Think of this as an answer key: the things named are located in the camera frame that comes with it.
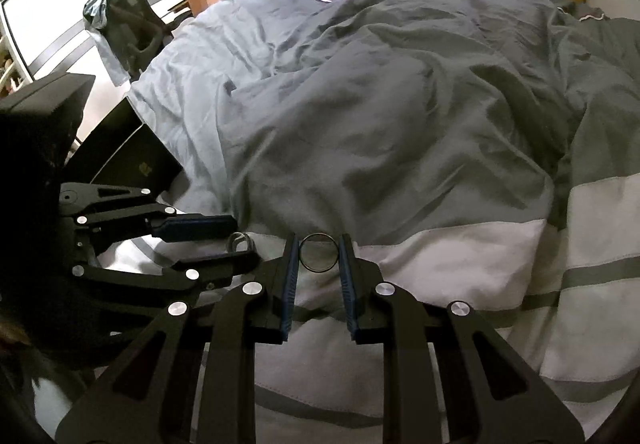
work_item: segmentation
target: gray duvet cover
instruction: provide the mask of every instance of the gray duvet cover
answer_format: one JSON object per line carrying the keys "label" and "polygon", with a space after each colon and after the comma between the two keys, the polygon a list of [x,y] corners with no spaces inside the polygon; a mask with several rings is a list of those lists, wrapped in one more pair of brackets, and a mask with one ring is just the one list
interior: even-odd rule
{"label": "gray duvet cover", "polygon": [[[129,99],[266,258],[350,233],[420,300],[482,311],[592,433],[640,366],[640,26],[568,0],[222,0]],[[256,358],[258,441],[382,437],[382,351],[301,272]]]}

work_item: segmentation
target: gray blanket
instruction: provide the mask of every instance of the gray blanket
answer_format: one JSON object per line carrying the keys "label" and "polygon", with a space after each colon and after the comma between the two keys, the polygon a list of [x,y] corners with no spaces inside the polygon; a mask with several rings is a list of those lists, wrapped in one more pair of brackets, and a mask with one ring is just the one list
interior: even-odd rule
{"label": "gray blanket", "polygon": [[[350,233],[420,300],[464,299],[591,434],[640,365],[640,26],[568,0],[222,0],[129,99],[265,257]],[[257,349],[258,440],[380,440],[382,352],[337,271]]]}

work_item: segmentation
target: bed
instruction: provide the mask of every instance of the bed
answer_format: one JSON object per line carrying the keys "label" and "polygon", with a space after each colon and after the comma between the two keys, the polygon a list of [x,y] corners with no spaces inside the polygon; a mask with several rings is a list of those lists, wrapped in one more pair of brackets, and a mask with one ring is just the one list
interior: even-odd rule
{"label": "bed", "polygon": [[[584,0],[188,1],[128,95],[184,168],[164,199],[233,213],[263,258],[350,233],[421,301],[481,311],[607,442],[640,366],[638,24]],[[289,343],[256,348],[258,441],[380,442],[382,377],[337,271],[301,273]]]}

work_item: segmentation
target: silver pin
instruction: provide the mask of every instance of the silver pin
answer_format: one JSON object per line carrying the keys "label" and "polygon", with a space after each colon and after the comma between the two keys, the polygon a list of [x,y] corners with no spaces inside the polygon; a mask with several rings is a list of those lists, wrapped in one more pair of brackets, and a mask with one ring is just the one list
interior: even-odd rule
{"label": "silver pin", "polygon": [[257,281],[250,281],[242,286],[242,292],[253,296],[254,294],[260,294],[262,292],[262,285]]}
{"label": "silver pin", "polygon": [[380,294],[380,296],[391,296],[395,291],[396,288],[386,281],[376,285],[376,292]]}
{"label": "silver pin", "polygon": [[451,304],[451,312],[456,316],[466,316],[471,312],[471,307],[463,301],[457,301]]}
{"label": "silver pin", "polygon": [[176,301],[175,303],[171,303],[167,310],[171,316],[182,316],[187,312],[187,304],[182,301]]}

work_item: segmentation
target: thin metal ring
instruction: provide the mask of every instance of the thin metal ring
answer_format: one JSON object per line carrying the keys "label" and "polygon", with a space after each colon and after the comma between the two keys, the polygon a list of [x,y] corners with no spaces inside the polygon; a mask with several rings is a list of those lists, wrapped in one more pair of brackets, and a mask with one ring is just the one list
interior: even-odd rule
{"label": "thin metal ring", "polygon": [[[313,267],[309,267],[305,263],[305,261],[302,259],[302,247],[305,245],[306,241],[308,239],[310,239],[312,236],[324,236],[325,238],[328,238],[329,240],[331,240],[332,243],[334,244],[334,247],[335,247],[335,260],[329,267],[324,268],[324,269],[314,269]],[[302,267],[304,267],[306,270],[310,270],[311,272],[316,272],[318,274],[320,274],[322,272],[327,272],[328,270],[332,270],[332,268],[335,267],[335,264],[338,263],[338,255],[339,255],[339,253],[340,253],[340,249],[338,249],[338,242],[336,242],[332,236],[329,236],[326,233],[311,233],[311,234],[308,234],[307,236],[305,236],[302,239],[302,242],[300,242],[300,245],[298,246],[298,259],[299,259],[300,263],[302,264]]]}
{"label": "thin metal ring", "polygon": [[231,233],[226,240],[226,252],[236,252],[236,249],[242,242],[246,242],[245,250],[255,250],[254,241],[248,234],[235,232]]}

